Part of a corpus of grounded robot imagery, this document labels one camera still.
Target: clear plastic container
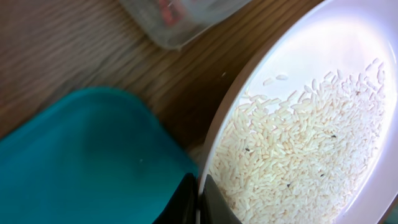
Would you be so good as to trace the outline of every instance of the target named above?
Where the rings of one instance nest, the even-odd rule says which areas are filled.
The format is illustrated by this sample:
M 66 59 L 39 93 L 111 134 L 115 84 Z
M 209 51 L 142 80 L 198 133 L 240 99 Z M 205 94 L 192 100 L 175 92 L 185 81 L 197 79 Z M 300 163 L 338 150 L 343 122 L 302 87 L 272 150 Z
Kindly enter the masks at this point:
M 250 0 L 120 0 L 130 15 L 165 49 L 179 49 Z

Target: white bowl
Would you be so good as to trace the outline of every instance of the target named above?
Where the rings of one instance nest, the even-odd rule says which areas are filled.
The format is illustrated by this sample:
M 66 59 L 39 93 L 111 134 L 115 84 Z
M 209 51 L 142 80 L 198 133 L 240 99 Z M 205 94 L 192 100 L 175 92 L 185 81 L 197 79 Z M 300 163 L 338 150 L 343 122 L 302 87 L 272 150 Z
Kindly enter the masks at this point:
M 397 60 L 398 1 L 330 0 L 312 9 L 273 47 L 270 41 L 245 66 L 228 90 L 210 126 L 200 164 L 199 194 L 203 192 L 209 165 L 226 122 L 239 105 L 242 94 L 265 94 L 287 98 L 293 90 L 310 85 L 337 68 L 360 72 L 379 58 L 387 75 L 386 119 L 368 178 L 353 201 L 340 213 L 337 223 L 377 223 L 398 193 Z M 289 81 L 264 89 L 266 74 L 289 74 Z

